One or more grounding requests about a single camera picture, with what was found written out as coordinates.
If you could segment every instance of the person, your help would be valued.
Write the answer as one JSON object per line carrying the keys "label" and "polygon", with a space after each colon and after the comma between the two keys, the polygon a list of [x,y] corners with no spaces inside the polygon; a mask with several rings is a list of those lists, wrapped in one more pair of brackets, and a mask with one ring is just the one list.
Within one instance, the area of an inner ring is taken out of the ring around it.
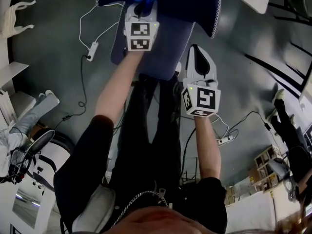
{"label": "person", "polygon": [[0,178],[8,175],[10,165],[21,162],[24,157],[22,149],[27,149],[26,145],[30,131],[42,116],[58,104],[59,99],[51,90],[47,90],[45,94],[39,94],[33,108],[21,117],[18,122],[11,122],[9,128],[0,133]]}
{"label": "person", "polygon": [[276,92],[272,100],[275,109],[267,117],[267,121],[271,123],[276,133],[280,135],[288,147],[290,170],[294,181],[298,184],[297,199],[304,205],[308,205],[312,200],[312,181],[309,181],[312,176],[312,159],[299,139],[294,127],[294,116],[289,117],[286,113],[283,101],[284,94],[284,89]]}
{"label": "person", "polygon": [[[69,232],[105,176],[114,124],[142,56],[143,52],[129,52],[115,70],[98,98],[90,125],[54,176],[57,205]],[[157,132],[149,143],[146,116],[157,83],[155,78],[140,75],[132,91],[108,185],[116,193],[115,208],[103,232],[225,233],[226,190],[219,180],[221,156],[210,120],[195,117],[201,180],[185,196],[179,187],[182,87],[176,75],[159,81]],[[165,190],[163,197],[158,195],[160,189]]]}

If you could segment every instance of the metal chain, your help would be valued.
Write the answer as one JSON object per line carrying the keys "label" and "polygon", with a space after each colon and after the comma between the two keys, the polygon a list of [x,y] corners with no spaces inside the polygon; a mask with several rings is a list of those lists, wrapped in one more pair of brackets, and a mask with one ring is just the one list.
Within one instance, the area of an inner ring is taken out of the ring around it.
{"label": "metal chain", "polygon": [[[146,194],[146,193],[151,193],[151,194],[154,194],[154,195],[157,195],[159,196],[159,193],[157,192],[154,192],[154,191],[145,191],[145,192],[142,192],[142,193],[139,193],[138,195],[136,195],[130,202],[129,204],[126,206],[126,208],[122,211],[122,213],[120,214],[120,216],[117,218],[117,220],[115,221],[115,223],[111,226],[114,227],[122,218],[122,216],[126,213],[126,211],[128,210],[128,208],[130,207],[130,205],[132,205],[139,197],[141,197],[142,195]],[[167,208],[169,208],[168,204],[167,204],[167,201],[161,197],[160,200],[166,205]]]}

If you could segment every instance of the black shirt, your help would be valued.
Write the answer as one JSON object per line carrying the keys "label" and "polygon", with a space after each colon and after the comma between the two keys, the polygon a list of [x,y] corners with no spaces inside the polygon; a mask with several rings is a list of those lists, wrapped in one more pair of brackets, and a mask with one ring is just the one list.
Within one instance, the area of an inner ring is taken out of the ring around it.
{"label": "black shirt", "polygon": [[[71,231],[74,220],[83,212],[90,196],[105,176],[113,128],[112,121],[107,117],[94,117],[77,143],[73,154],[54,176],[57,205],[69,231]],[[125,179],[120,181],[117,186],[109,185],[116,192],[115,205],[119,207],[114,209],[103,231],[110,229],[123,209],[138,193],[153,191],[157,188],[152,179],[150,181],[129,179],[127,176],[131,174],[131,171],[123,171],[123,174]],[[219,179],[205,178],[198,184],[188,186],[187,189],[178,186],[165,189],[164,198],[168,204],[173,204],[174,210],[198,221],[215,233],[225,233],[227,226],[224,205],[226,190],[222,187]],[[145,194],[129,207],[124,216],[136,209],[156,205],[159,205],[158,197]]]}

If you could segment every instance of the black stripe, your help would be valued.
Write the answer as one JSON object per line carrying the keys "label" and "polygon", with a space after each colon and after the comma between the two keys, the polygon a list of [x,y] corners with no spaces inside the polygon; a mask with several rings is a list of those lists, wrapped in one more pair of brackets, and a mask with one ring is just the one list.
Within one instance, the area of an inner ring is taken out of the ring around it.
{"label": "black stripe", "polygon": [[55,173],[57,172],[57,167],[51,159],[47,158],[46,156],[42,156],[42,155],[39,155],[39,159],[44,161],[45,163],[49,164],[53,168]]}

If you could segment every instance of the gray floor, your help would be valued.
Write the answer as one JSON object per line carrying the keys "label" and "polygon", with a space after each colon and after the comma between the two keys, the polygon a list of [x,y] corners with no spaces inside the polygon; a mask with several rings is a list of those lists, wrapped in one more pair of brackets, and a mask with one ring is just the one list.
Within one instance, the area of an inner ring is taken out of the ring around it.
{"label": "gray floor", "polygon": [[[42,119],[51,127],[55,127],[63,116],[82,111],[77,105],[78,101],[83,100],[79,63],[81,55],[87,54],[87,49],[78,41],[79,18],[94,4],[95,0],[37,0],[36,5],[18,12],[18,24],[34,24],[35,28],[13,37],[14,60],[30,65],[14,83],[16,87],[32,95],[46,89],[55,92],[61,104]],[[82,32],[85,43],[90,46],[103,30],[118,21],[119,12],[119,6],[97,8],[85,17]],[[306,73],[312,61],[310,57],[290,45],[293,41],[312,52],[312,28],[293,22],[277,21],[273,14],[285,13],[269,8],[265,15],[261,15],[240,0],[222,0],[217,37],[210,39],[197,25],[189,42],[190,45],[196,43],[204,48],[217,65],[219,88],[222,91],[219,114],[230,126],[239,122],[252,110],[265,117],[273,109],[270,102],[273,89],[277,88],[276,82],[264,68],[246,59],[244,53],[270,63],[298,82],[301,82],[300,78],[289,72],[285,63]],[[90,122],[97,97],[115,69],[115,65],[110,62],[114,37],[115,29],[103,35],[93,62],[85,62],[84,75],[88,97],[86,114],[73,117],[59,127],[60,131],[75,142]],[[186,55],[182,59],[183,66],[185,61]],[[305,110],[304,114],[298,100],[288,93],[285,103],[289,114],[295,113],[296,124],[305,130],[312,122],[308,110]],[[158,105],[153,101],[148,114],[150,139],[156,132],[157,109]],[[193,128],[192,121],[182,120],[182,150]],[[220,121],[214,124],[214,128],[219,135],[223,135],[226,130]],[[221,180],[225,185],[245,178],[254,157],[269,145],[275,144],[256,114],[250,115],[237,129],[238,138],[220,148]],[[275,139],[280,148],[285,150],[281,140],[278,137]],[[111,156],[114,156],[116,149],[117,135],[112,143]],[[189,174],[194,174],[194,137],[189,143],[186,157],[185,168]]]}

